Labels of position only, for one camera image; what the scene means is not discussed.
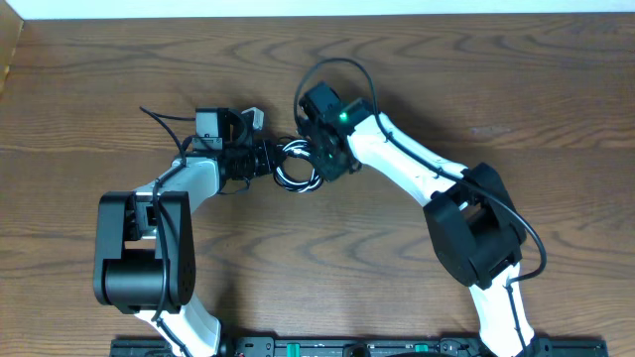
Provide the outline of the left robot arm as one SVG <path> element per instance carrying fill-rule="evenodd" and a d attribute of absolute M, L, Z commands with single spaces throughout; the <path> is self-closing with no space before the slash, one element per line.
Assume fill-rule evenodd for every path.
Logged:
<path fill-rule="evenodd" d="M 169 168 L 151 182 L 108 191 L 98 203 L 93 291 L 103 305 L 150 324 L 175 356 L 232 353 L 220 320 L 194 292 L 192 214 L 222 195 L 230 180 L 249 184 L 282 161 L 275 144 L 257 138 L 262 110 L 202 108 L 190 117 Z"/>

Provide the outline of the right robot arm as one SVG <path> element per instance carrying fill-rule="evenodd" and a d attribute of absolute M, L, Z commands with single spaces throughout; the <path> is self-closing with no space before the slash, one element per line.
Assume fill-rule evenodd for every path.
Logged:
<path fill-rule="evenodd" d="M 373 102 L 346 103 L 324 82 L 298 95 L 295 111 L 324 179 L 352 164 L 368 166 L 423 208 L 437 258 L 470 291 L 482 344 L 495 356 L 532 355 L 535 331 L 519 292 L 527 234 L 500 175 L 484 163 L 470 169 L 433 153 Z"/>

